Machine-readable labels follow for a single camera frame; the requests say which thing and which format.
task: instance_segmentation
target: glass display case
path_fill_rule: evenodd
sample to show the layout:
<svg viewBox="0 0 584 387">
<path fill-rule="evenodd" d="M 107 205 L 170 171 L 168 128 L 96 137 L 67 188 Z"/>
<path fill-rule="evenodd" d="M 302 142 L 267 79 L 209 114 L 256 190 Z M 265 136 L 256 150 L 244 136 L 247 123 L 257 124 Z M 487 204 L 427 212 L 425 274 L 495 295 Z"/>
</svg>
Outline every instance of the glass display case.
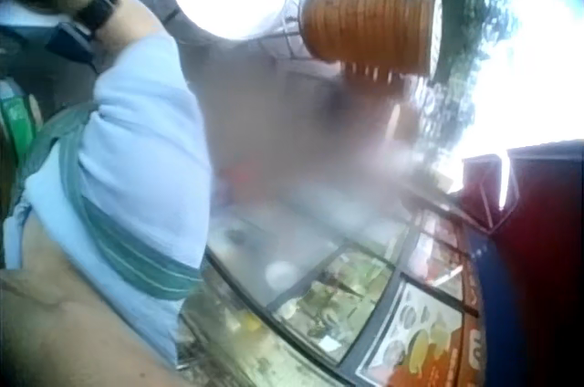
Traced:
<svg viewBox="0 0 584 387">
<path fill-rule="evenodd" d="M 197 385 L 480 384 L 481 296 L 461 223 L 430 202 L 406 210 L 320 192 L 214 218 L 204 283 L 182 310 L 184 375 Z"/>
</svg>

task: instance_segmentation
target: light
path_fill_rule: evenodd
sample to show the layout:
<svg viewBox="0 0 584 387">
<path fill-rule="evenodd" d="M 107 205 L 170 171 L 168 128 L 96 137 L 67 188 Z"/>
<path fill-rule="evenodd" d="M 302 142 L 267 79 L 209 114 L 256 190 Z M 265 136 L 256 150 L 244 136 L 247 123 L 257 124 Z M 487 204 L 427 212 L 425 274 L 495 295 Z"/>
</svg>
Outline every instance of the light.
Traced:
<svg viewBox="0 0 584 387">
<path fill-rule="evenodd" d="M 458 266 L 457 268 L 454 268 L 453 270 L 451 270 L 450 273 L 448 273 L 447 275 L 440 276 L 440 277 L 436 278 L 435 280 L 431 281 L 430 285 L 432 287 L 439 287 L 442 284 L 445 284 L 446 282 L 448 282 L 453 277 L 460 275 L 462 271 L 463 271 L 463 266 Z"/>
</svg>

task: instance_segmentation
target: green object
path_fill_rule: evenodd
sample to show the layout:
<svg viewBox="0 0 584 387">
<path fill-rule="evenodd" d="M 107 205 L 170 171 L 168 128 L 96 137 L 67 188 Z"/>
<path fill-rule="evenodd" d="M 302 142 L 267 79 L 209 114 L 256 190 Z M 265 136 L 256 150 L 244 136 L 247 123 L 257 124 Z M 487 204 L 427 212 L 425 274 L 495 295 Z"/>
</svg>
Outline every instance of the green object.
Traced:
<svg viewBox="0 0 584 387">
<path fill-rule="evenodd" d="M 2 126 L 18 162 L 23 161 L 37 134 L 37 127 L 26 103 L 25 93 L 11 78 L 0 80 Z"/>
</svg>

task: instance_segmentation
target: watch strap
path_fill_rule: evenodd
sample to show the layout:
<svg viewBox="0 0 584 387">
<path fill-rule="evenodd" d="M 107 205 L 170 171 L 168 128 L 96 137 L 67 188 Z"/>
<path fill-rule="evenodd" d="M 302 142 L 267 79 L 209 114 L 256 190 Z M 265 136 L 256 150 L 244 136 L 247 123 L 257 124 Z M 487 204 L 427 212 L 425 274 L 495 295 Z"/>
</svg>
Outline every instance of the watch strap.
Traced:
<svg viewBox="0 0 584 387">
<path fill-rule="evenodd" d="M 91 0 L 77 13 L 76 19 L 94 33 L 110 19 L 118 2 L 119 0 Z"/>
</svg>

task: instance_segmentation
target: food picture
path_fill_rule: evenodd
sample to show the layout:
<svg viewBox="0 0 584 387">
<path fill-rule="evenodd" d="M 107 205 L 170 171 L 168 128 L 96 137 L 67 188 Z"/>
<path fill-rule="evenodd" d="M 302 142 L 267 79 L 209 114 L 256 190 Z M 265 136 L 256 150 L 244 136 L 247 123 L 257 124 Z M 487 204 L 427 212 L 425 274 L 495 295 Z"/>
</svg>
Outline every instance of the food picture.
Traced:
<svg viewBox="0 0 584 387">
<path fill-rule="evenodd" d="M 463 314 L 411 284 L 357 374 L 375 386 L 453 385 Z"/>
<path fill-rule="evenodd" d="M 427 285 L 439 288 L 450 296 L 463 299 L 463 262 L 460 254 L 420 234 L 408 260 L 408 270 Z"/>
</svg>

